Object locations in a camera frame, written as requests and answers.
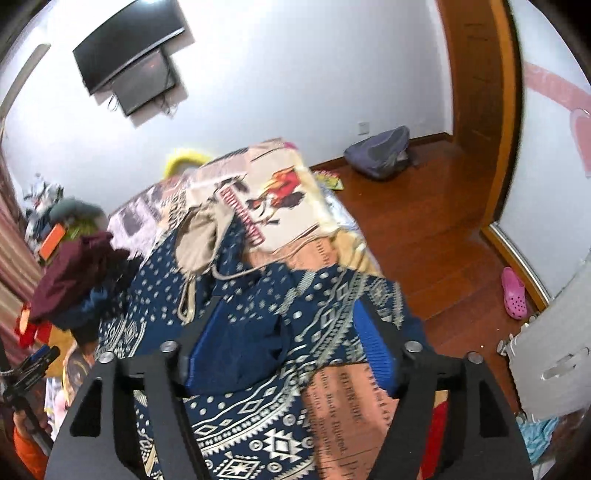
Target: television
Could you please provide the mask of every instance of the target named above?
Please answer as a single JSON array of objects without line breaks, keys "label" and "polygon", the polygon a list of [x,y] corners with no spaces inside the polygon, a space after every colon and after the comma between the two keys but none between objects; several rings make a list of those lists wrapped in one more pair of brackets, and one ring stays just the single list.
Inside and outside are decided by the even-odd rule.
[{"label": "television", "polygon": [[135,0],[74,49],[86,89],[92,95],[127,65],[183,31],[176,0]]},{"label": "television", "polygon": [[117,75],[111,88],[127,116],[176,83],[172,65],[157,48]]}]

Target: orange object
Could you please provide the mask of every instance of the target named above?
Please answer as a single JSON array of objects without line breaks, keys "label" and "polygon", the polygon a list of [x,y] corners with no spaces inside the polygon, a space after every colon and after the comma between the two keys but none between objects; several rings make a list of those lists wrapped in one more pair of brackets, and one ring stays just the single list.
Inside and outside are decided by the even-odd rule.
[{"label": "orange object", "polygon": [[64,238],[65,234],[66,234],[66,229],[63,228],[63,226],[61,224],[57,223],[53,227],[51,232],[49,232],[49,235],[47,235],[47,238],[41,244],[41,248],[39,249],[39,256],[43,260],[47,261],[47,259],[49,259],[51,254],[54,252],[54,250],[58,246],[58,244],[61,242],[61,239]]},{"label": "orange object", "polygon": [[45,478],[48,458],[43,454],[39,445],[31,439],[21,437],[16,427],[12,438],[18,457],[33,474],[35,480],[43,480]]},{"label": "orange object", "polygon": [[21,308],[21,316],[18,319],[18,331],[21,335],[24,335],[27,327],[29,325],[29,314],[31,313],[31,309],[28,305],[23,305]]}]

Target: patterned cloth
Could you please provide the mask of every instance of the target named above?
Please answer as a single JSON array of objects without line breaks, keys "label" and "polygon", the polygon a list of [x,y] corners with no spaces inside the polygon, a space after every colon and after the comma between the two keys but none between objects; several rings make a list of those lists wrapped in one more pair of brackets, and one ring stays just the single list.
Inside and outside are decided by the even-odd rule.
[{"label": "patterned cloth", "polygon": [[552,433],[560,419],[553,417],[544,421],[526,421],[519,424],[519,430],[530,462],[535,465],[552,441]]},{"label": "patterned cloth", "polygon": [[[127,314],[101,325],[99,353],[114,351],[120,358],[150,353],[181,334],[177,316],[185,278],[174,261],[173,231],[140,269],[121,305]],[[243,225],[235,218],[216,254],[223,275],[247,270],[242,253]],[[367,293],[392,328],[420,329],[398,284],[333,265],[314,271],[290,271],[273,263],[230,281],[211,273],[196,278],[199,317],[211,296],[221,296],[228,316],[226,328],[242,322],[277,317],[291,330],[291,348],[281,369],[241,391],[196,395],[185,401],[193,433],[212,478],[251,480],[317,478],[314,442],[300,391],[325,365],[365,360],[353,328],[353,302]],[[224,376],[226,365],[212,362],[210,375]],[[149,409],[136,394],[137,428],[146,472],[159,478]]]}]

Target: pink clog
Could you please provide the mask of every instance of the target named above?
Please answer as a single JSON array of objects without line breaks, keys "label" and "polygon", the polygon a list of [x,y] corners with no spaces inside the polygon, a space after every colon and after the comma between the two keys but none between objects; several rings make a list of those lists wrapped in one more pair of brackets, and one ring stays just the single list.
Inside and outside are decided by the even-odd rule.
[{"label": "pink clog", "polygon": [[505,290],[505,310],[515,320],[523,320],[527,317],[525,285],[511,267],[503,269],[501,283]]}]

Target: pink wall decoration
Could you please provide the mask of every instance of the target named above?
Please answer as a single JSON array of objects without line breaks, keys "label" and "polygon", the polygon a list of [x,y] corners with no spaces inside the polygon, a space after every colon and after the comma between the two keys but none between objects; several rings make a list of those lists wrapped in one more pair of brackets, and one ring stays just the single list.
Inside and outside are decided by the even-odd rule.
[{"label": "pink wall decoration", "polygon": [[591,95],[532,63],[524,63],[523,81],[526,87],[570,110],[570,130],[583,161],[585,175],[591,178]]}]

